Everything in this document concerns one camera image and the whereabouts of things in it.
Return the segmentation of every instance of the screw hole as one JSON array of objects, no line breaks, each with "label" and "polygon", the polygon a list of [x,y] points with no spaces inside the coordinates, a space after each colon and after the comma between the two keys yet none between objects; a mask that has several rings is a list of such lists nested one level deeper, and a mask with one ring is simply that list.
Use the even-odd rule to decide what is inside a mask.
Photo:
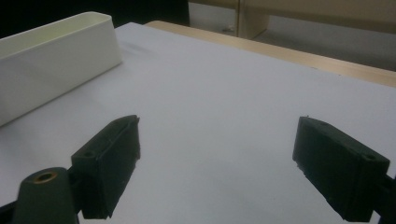
[{"label": "screw hole", "polygon": [[46,172],[35,177],[35,184],[44,184],[54,179],[58,174],[55,172]]}]

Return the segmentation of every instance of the wooden surface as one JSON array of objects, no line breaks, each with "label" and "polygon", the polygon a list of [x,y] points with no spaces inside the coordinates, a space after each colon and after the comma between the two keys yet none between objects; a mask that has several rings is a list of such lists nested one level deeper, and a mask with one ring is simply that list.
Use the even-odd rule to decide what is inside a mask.
[{"label": "wooden surface", "polygon": [[[250,14],[266,14],[317,21],[396,34],[394,0],[190,0],[193,3],[237,9],[246,5]],[[248,21],[246,26],[259,21]]]},{"label": "wooden surface", "polygon": [[256,10],[249,1],[239,1],[236,11],[236,36],[252,39],[267,29],[269,15]]},{"label": "wooden surface", "polygon": [[324,56],[318,56],[311,53],[301,52],[298,50],[285,49],[234,36],[216,34],[163,21],[152,21],[146,25],[180,35],[186,35],[205,41],[218,43],[221,45],[232,46],[235,48],[264,54],[292,63],[303,64],[338,75],[355,77],[382,85],[396,87],[396,72],[384,69],[374,68],[356,63],[349,63]]}]

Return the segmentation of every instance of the white box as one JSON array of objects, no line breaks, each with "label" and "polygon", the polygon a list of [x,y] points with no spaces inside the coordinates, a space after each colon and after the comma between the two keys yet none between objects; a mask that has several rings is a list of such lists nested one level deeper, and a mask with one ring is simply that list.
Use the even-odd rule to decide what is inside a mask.
[{"label": "white box", "polygon": [[111,17],[96,12],[0,39],[0,126],[120,62]]}]

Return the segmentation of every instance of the white tabletop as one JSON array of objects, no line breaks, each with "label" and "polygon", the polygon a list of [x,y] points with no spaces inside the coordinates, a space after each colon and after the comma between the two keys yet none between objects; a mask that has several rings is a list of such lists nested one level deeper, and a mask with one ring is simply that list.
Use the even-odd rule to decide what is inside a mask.
[{"label": "white tabletop", "polygon": [[133,23],[117,35],[120,66],[0,128],[0,204],[132,114],[142,158],[113,218],[81,223],[343,223],[291,159],[300,116],[396,174],[394,88]]}]

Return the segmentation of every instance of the wooden table edge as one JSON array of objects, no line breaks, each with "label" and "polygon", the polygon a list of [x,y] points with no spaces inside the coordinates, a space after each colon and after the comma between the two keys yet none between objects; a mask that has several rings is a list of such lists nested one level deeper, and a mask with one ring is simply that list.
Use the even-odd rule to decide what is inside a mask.
[{"label": "wooden table edge", "polygon": [[396,72],[393,71],[357,63],[349,63],[316,54],[306,53],[294,49],[281,48],[278,46],[263,44],[260,42],[229,35],[217,34],[165,21],[151,21],[146,25],[174,34],[185,35],[212,43],[244,49],[280,60],[302,64],[322,71],[332,72],[347,77],[355,77],[396,88]]}]

